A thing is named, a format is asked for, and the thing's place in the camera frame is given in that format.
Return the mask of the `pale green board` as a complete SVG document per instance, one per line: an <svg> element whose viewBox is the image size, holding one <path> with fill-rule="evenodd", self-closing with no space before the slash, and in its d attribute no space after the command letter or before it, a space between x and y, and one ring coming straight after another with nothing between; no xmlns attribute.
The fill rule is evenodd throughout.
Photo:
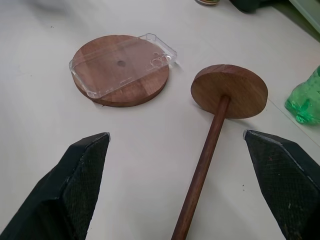
<svg viewBox="0 0 320 240"><path fill-rule="evenodd" d="M320 0L289 0L305 19L320 33Z"/></svg>

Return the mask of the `dark object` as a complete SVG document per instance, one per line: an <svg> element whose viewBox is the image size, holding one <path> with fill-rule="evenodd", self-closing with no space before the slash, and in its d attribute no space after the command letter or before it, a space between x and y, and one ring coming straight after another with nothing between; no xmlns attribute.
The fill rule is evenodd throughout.
<svg viewBox="0 0 320 240"><path fill-rule="evenodd" d="M229 0L239 11L244 13L253 13L258 8L264 7L273 2L273 0Z"/></svg>

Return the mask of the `round wooden disc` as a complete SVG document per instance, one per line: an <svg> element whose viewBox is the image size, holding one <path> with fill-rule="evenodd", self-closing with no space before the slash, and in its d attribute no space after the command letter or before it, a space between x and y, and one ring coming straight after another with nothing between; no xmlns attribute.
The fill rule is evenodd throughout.
<svg viewBox="0 0 320 240"><path fill-rule="evenodd" d="M94 103L133 107L156 97L177 53L155 34L106 35L84 44L69 62L77 89Z"/></svg>

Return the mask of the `clear plastic phone case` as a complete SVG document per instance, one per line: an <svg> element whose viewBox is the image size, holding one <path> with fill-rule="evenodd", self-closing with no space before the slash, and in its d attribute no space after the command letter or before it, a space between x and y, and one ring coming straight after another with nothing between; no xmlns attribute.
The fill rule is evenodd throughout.
<svg viewBox="0 0 320 240"><path fill-rule="evenodd" d="M96 38L88 51L79 50L69 62L72 76L92 99L101 99L176 62L177 52L158 36L109 35Z"/></svg>

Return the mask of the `green plastic bottle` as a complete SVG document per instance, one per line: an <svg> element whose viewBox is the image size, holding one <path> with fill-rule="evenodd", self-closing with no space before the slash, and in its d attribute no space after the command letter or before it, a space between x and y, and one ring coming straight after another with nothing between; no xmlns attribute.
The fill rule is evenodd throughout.
<svg viewBox="0 0 320 240"><path fill-rule="evenodd" d="M298 123L320 125L320 65L293 89L284 106Z"/></svg>

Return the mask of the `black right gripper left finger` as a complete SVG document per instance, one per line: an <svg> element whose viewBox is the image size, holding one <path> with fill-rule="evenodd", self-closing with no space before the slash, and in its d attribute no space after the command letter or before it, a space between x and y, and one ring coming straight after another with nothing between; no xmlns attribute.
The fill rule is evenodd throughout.
<svg viewBox="0 0 320 240"><path fill-rule="evenodd" d="M0 240L86 240L99 197L108 132L71 144L0 233Z"/></svg>

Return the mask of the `wooden disc with rod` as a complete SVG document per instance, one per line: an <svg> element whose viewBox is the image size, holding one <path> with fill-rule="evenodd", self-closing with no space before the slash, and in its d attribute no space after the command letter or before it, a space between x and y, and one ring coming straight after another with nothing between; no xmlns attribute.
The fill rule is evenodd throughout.
<svg viewBox="0 0 320 240"><path fill-rule="evenodd" d="M216 64L202 69L191 88L193 100L214 115L171 240L186 240L225 119L247 119L267 104L265 82L249 69Z"/></svg>

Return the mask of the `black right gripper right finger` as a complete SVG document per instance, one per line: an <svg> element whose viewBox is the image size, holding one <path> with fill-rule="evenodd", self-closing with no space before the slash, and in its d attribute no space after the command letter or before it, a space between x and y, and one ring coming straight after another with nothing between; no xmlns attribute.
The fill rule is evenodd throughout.
<svg viewBox="0 0 320 240"><path fill-rule="evenodd" d="M245 130L260 191L286 240L320 240L320 165L297 143Z"/></svg>

